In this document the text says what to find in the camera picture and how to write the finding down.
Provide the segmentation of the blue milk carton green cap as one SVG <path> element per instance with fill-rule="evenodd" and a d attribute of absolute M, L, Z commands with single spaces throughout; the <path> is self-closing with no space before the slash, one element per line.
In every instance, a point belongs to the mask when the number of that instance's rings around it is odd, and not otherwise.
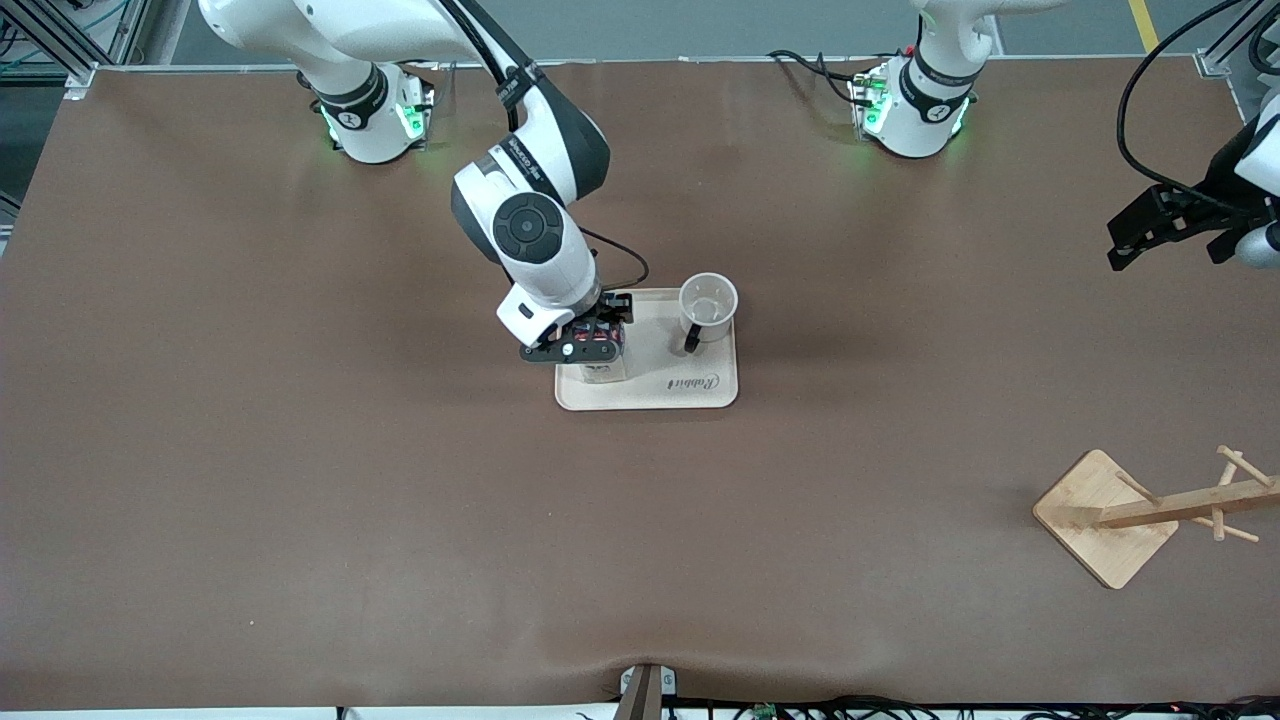
<path fill-rule="evenodd" d="M 572 364 L 580 369 L 581 379 L 589 384 L 621 382 L 627 378 L 625 361 L 626 332 L 623 324 L 623 347 L 620 357 L 609 364 Z"/>

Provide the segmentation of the white smiley mug black handle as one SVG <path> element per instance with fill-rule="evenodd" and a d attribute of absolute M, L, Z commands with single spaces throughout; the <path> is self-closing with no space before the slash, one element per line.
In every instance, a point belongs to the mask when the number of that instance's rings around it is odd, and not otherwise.
<path fill-rule="evenodd" d="M 678 288 L 680 348 L 695 354 L 703 345 L 726 340 L 739 310 L 739 292 L 724 275 L 704 272 Z"/>

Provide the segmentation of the cream rectangular tray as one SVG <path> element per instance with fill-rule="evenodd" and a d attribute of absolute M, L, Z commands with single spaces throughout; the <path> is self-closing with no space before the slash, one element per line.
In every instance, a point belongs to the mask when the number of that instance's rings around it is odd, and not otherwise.
<path fill-rule="evenodd" d="M 635 290 L 626 324 L 627 378 L 589 384 L 572 364 L 556 366 L 554 396 L 570 411 L 728 407 L 739 396 L 735 324 L 695 354 L 680 348 L 678 288 Z"/>

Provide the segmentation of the wooden mug tree stand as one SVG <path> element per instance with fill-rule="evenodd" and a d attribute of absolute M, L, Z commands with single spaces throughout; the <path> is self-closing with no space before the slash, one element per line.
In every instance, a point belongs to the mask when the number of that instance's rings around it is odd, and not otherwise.
<path fill-rule="evenodd" d="M 1202 489 L 1156 495 L 1101 448 L 1083 454 L 1036 502 L 1033 518 L 1102 587 L 1124 588 L 1184 525 L 1258 543 L 1228 516 L 1280 507 L 1280 473 L 1267 473 L 1221 445 L 1219 480 Z"/>

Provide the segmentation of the metal table edge clamp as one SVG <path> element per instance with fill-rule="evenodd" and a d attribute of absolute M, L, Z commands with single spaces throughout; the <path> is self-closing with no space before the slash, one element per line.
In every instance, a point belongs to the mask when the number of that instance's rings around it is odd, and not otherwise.
<path fill-rule="evenodd" d="M 613 720 L 678 720 L 668 700 L 676 698 L 677 675 L 672 667 L 637 664 L 620 679 L 621 697 Z"/>

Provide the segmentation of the aluminium frame profile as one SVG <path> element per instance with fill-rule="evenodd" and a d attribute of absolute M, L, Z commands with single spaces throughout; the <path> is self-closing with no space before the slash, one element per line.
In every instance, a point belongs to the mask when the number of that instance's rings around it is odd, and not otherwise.
<path fill-rule="evenodd" d="M 90 87 L 145 61 L 166 0 L 0 0 L 0 88 Z"/>
<path fill-rule="evenodd" d="M 1233 0 L 1220 15 L 1225 26 L 1196 53 L 1201 67 L 1210 76 L 1280 82 L 1280 0 Z"/>

